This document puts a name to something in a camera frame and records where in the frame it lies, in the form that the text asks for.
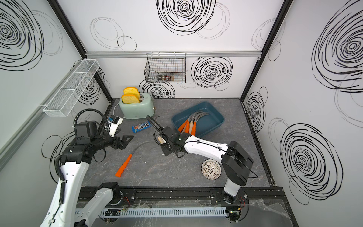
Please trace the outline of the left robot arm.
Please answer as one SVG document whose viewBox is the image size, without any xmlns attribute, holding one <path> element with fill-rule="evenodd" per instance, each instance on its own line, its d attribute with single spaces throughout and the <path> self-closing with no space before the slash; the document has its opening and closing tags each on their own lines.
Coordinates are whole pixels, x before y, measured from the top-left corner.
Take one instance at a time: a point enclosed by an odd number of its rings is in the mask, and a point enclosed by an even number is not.
<svg viewBox="0 0 363 227">
<path fill-rule="evenodd" d="M 103 118 L 102 132 L 97 130 L 96 121 L 78 122 L 86 112 L 95 112 Z M 125 199 L 117 182 L 103 183 L 82 211 L 76 213 L 82 182 L 94 155 L 107 147 L 123 150 L 133 139 L 132 135 L 116 135 L 122 122 L 123 119 L 118 116 L 107 118 L 93 108 L 84 109 L 76 115 L 73 121 L 75 138 L 54 160 L 59 180 L 42 227 L 90 227 L 106 205 L 118 205 Z"/>
</svg>

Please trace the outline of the orange handled sickle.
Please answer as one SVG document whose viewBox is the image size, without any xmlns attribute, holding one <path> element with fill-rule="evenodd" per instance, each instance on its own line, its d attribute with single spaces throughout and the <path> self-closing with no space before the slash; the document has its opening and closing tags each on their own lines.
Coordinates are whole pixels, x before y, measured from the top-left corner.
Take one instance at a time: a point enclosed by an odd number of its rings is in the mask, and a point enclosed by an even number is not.
<svg viewBox="0 0 363 227">
<path fill-rule="evenodd" d="M 184 127 L 185 127 L 185 125 L 186 125 L 186 123 L 187 123 L 187 121 L 188 121 L 188 118 L 187 118 L 187 120 L 179 127 L 179 129 L 178 129 L 178 131 L 180 132 L 180 133 L 184 133 L 184 132 L 182 132 L 183 131 L 183 129 L 184 129 Z"/>
</svg>

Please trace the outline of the wooden sickle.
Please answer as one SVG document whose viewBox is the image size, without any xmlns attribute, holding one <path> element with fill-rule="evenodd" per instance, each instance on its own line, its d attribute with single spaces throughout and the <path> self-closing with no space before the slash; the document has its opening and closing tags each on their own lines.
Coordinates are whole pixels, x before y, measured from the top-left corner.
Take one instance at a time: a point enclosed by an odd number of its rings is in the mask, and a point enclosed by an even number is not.
<svg viewBox="0 0 363 227">
<path fill-rule="evenodd" d="M 198 111 L 198 112 L 195 112 L 194 114 L 192 114 L 191 117 L 190 117 L 189 123 L 188 123 L 188 128 L 185 129 L 185 132 L 188 132 L 189 134 L 195 136 L 196 135 L 197 122 L 201 117 L 203 117 L 205 115 L 206 115 L 206 113 L 202 112 L 202 111 Z"/>
<path fill-rule="evenodd" d="M 166 143 L 166 141 L 161 136 L 158 136 L 157 140 L 159 141 L 160 144 L 165 144 Z"/>
</svg>

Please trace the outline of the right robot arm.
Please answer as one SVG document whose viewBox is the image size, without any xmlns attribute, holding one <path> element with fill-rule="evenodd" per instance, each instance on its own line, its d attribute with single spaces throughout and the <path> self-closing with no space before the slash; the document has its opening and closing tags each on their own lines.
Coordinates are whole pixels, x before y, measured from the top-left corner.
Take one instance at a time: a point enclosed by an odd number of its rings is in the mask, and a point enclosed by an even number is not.
<svg viewBox="0 0 363 227">
<path fill-rule="evenodd" d="M 206 141 L 190 133 L 174 132 L 169 127 L 162 127 L 156 132 L 154 139 L 166 156 L 175 154 L 182 158 L 185 154 L 194 154 L 217 162 L 227 175 L 225 200 L 235 201 L 241 187 L 246 186 L 250 174 L 254 173 L 254 160 L 235 141 L 229 144 Z"/>
</svg>

